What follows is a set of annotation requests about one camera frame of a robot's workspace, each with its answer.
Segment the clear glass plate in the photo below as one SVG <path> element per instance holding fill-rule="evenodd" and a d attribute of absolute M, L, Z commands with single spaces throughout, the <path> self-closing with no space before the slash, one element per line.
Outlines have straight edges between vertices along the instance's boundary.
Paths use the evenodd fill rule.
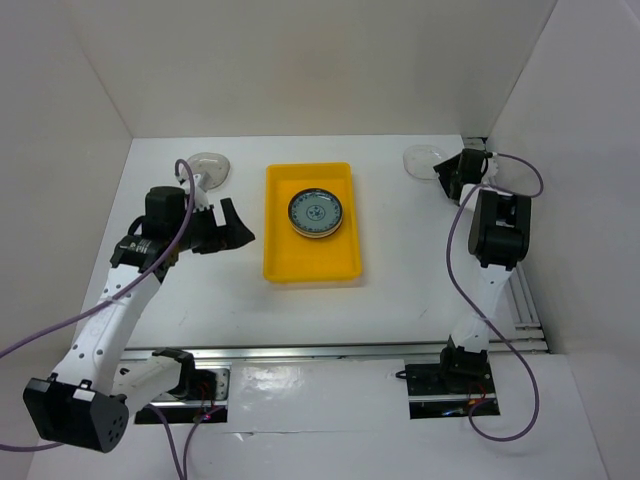
<path fill-rule="evenodd" d="M 431 181 L 437 178 L 434 167 L 449 159 L 448 154 L 433 145 L 413 145 L 403 153 L 405 171 L 413 178 Z"/>

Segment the smoky glass plate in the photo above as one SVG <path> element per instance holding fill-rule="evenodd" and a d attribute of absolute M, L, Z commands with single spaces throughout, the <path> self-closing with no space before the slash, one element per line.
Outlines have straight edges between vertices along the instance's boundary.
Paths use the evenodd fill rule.
<path fill-rule="evenodd" d="M 201 152 L 192 155 L 188 160 L 194 175 L 199 175 L 199 185 L 204 191 L 221 186 L 227 179 L 231 164 L 229 159 L 219 153 Z"/>

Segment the cream plate with calligraphy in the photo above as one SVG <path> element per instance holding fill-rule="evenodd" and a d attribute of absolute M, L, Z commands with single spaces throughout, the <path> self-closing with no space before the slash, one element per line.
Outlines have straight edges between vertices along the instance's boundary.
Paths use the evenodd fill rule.
<path fill-rule="evenodd" d="M 337 233 L 337 231 L 340 229 L 340 227 L 331 229 L 331 230 L 326 230 L 326 231 L 307 231 L 307 230 L 303 230 L 303 229 L 298 229 L 298 228 L 294 228 L 294 231 L 305 237 L 305 238 L 309 238 L 309 239 L 322 239 L 322 238 L 327 238 L 330 237 L 331 235 L 333 235 L 334 233 Z"/>

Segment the blue patterned plate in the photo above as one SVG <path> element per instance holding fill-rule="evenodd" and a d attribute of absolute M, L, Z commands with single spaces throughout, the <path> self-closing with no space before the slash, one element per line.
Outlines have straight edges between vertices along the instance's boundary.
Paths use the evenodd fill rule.
<path fill-rule="evenodd" d="M 309 188 L 291 198 L 287 215 L 293 229 L 317 232 L 341 227 L 344 209 L 335 194 L 325 189 Z"/>

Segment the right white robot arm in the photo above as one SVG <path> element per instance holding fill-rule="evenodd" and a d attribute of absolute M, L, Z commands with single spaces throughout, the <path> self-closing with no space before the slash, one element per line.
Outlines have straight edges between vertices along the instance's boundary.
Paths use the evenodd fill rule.
<path fill-rule="evenodd" d="M 451 200 L 473 213 L 468 235 L 468 252 L 478 263 L 478 278 L 472 303 L 452 330 L 440 354 L 436 379 L 444 390 L 454 393 L 484 392 L 489 374 L 490 327 L 498 300 L 516 266 L 527 255 L 530 243 L 532 200 L 484 186 L 491 155 L 464 149 L 434 167 Z"/>

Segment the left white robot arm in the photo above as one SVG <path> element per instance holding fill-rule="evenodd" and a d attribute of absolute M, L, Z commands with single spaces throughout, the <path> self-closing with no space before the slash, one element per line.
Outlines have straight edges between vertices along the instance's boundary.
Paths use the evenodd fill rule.
<path fill-rule="evenodd" d="M 191 202 L 180 187 L 154 187 L 145 213 L 130 225 L 110 259 L 100 302 L 64 358 L 45 379 L 31 379 L 23 400 L 41 439 L 112 451 L 130 417 L 156 397 L 176 399 L 196 390 L 192 354 L 169 347 L 142 364 L 121 367 L 122 354 L 143 311 L 183 252 L 213 254 L 239 249 L 254 234 L 233 201 L 221 201 L 224 224 L 217 225 L 205 200 Z"/>

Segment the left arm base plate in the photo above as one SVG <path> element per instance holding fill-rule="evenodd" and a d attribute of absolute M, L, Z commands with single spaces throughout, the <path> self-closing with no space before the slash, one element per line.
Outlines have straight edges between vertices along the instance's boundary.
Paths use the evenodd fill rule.
<path fill-rule="evenodd" d="M 189 393 L 182 398 L 169 393 L 156 397 L 151 405 L 157 408 L 170 425 L 221 424 L 228 420 L 228 398 L 231 370 L 228 366 L 198 368 L 189 380 Z"/>

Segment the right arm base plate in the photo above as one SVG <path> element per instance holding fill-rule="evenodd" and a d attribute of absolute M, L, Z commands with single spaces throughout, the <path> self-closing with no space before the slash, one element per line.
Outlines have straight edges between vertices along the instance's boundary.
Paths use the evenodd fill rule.
<path fill-rule="evenodd" d="M 395 378 L 405 382 L 411 420 L 467 417 L 474 406 L 477 416 L 500 415 L 489 366 L 471 378 L 444 377 L 438 364 L 406 364 Z"/>

